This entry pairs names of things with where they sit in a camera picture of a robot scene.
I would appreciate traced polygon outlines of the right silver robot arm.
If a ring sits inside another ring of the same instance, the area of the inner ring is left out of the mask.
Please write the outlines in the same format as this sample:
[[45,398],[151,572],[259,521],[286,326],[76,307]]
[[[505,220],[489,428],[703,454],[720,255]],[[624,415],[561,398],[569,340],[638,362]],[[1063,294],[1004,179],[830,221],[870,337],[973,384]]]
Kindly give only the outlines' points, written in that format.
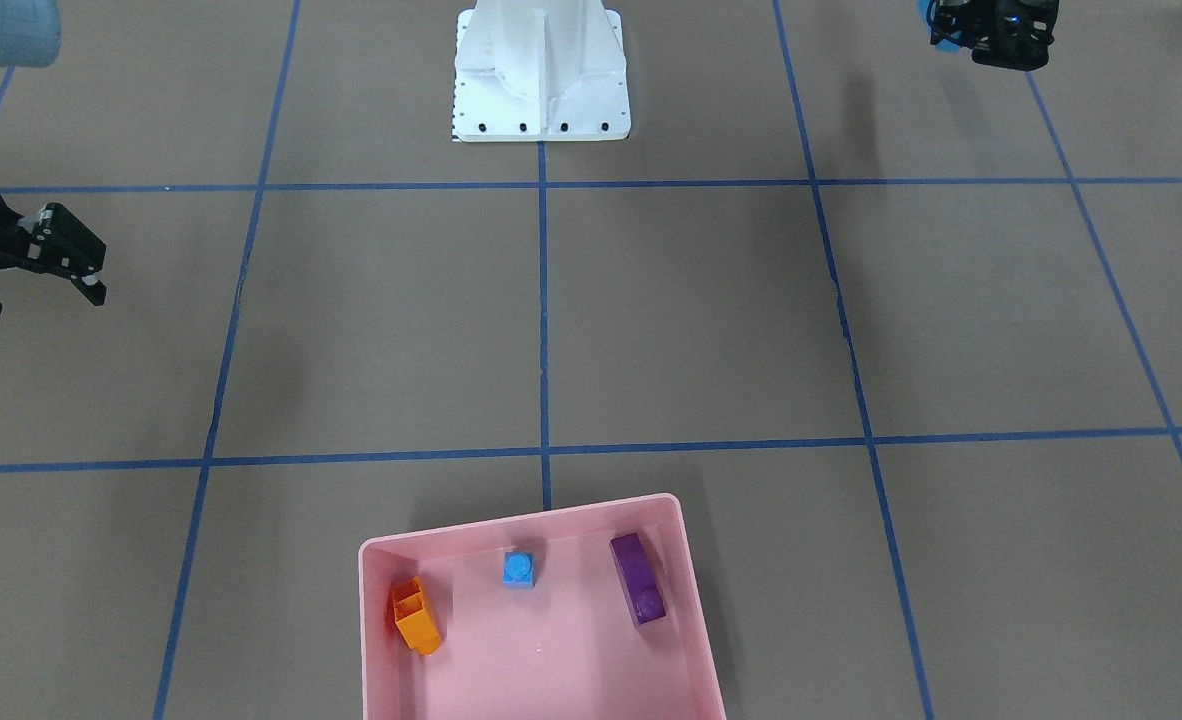
[[[51,67],[60,50],[61,17],[56,1],[0,1],[0,67]],[[24,215],[11,209],[0,192],[0,272],[56,275],[100,306],[108,296],[99,278],[106,254],[102,238],[61,202]]]

